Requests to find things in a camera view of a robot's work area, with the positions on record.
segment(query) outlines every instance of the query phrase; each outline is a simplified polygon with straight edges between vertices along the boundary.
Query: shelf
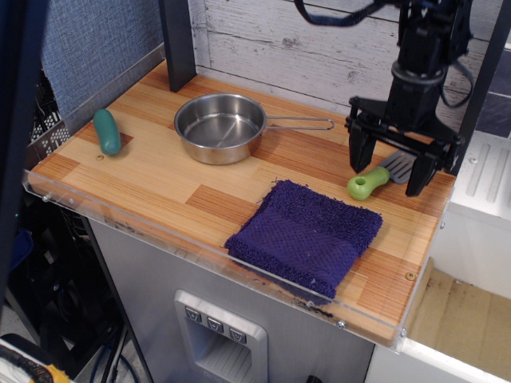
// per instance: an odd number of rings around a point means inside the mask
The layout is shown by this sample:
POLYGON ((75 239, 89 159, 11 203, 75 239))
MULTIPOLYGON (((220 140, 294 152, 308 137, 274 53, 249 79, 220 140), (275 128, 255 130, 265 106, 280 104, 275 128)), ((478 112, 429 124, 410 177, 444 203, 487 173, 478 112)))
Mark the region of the shelf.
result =
MULTIPOLYGON (((170 93, 165 63, 108 109, 123 141, 117 156, 101 154, 94 127, 88 123, 26 170, 26 189, 398 349, 416 277, 450 196, 452 176, 438 173, 416 198, 405 196, 406 185, 388 183, 369 199, 354 201, 346 190, 355 173, 349 167, 344 116, 206 77, 195 77, 178 93, 170 93), (246 160, 223 166, 202 164, 182 148, 173 118, 186 101, 214 92, 243 94, 259 102, 270 116, 327 117, 337 126, 328 132, 268 130, 259 149, 246 160), (227 238, 255 213, 275 180, 292 180, 382 215, 382 229, 341 282, 335 299, 235 261, 223 249, 227 238), (312 305, 311 297, 325 304, 312 305)), ((394 150, 378 143, 367 170, 394 150)))

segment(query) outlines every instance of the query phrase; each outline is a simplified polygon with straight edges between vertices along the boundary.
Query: small saucepan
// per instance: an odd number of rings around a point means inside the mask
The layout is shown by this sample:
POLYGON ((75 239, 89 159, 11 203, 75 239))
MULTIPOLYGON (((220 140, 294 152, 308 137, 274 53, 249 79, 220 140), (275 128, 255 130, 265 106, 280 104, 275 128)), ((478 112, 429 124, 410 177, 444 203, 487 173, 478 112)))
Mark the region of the small saucepan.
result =
POLYGON ((248 97, 231 93, 212 93, 184 104, 174 118, 174 128, 186 152, 206 164, 234 164, 252 155, 259 147, 264 129, 330 130, 327 118, 269 117, 248 97), (326 121, 322 127, 267 127, 267 119, 326 121))

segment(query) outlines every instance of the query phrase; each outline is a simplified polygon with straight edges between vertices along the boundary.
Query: blue fabric wall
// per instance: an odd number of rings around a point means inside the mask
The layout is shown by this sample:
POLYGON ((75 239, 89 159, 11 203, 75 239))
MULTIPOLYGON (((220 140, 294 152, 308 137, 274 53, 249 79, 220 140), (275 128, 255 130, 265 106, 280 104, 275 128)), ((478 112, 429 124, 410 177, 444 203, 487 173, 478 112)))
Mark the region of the blue fabric wall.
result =
POLYGON ((162 42, 157 0, 52 0, 42 65, 61 115, 70 114, 162 42))

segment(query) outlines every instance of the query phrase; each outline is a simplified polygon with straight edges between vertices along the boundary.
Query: black metal post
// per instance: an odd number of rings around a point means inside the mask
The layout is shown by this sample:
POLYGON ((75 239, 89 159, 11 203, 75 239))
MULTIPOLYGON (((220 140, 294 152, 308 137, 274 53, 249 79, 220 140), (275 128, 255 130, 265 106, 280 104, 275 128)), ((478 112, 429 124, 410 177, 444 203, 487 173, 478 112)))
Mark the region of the black metal post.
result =
POLYGON ((48 0, 0 2, 0 296, 9 275, 22 169, 34 124, 35 85, 48 0))
POLYGON ((188 0, 158 0, 170 90, 177 92, 194 78, 192 24, 188 0))
POLYGON ((459 135, 463 137, 465 143, 458 149, 458 161, 450 174, 457 175, 460 171, 463 157, 469 146, 473 131, 476 128, 477 119, 481 114, 486 94, 492 84, 493 75, 495 74, 495 70, 497 70, 497 65, 501 59, 505 42, 509 36, 509 29, 511 28, 510 20, 511 0, 504 0, 502 2, 501 12, 493 28, 492 37, 489 40, 488 49, 486 50, 485 59, 482 62, 476 85, 473 88, 473 96, 470 99, 469 106, 466 109, 465 116, 461 123, 459 135))

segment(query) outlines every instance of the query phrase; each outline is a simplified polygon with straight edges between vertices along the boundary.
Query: button panel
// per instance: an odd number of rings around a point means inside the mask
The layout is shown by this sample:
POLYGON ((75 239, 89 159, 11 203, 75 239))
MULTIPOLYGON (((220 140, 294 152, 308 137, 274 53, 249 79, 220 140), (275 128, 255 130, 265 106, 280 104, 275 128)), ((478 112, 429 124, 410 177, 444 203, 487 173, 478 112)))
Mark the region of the button panel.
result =
POLYGON ((224 325, 216 319, 208 317, 208 327, 217 333, 224 333, 224 325))
POLYGON ((231 339, 233 341, 237 341, 244 345, 247 344, 247 335, 243 334, 241 331, 229 327, 229 335, 231 335, 231 339))
POLYGON ((194 309, 191 309, 189 307, 184 307, 184 311, 186 312, 186 318, 192 319, 194 322, 201 323, 202 317, 200 316, 199 311, 195 311, 194 309))

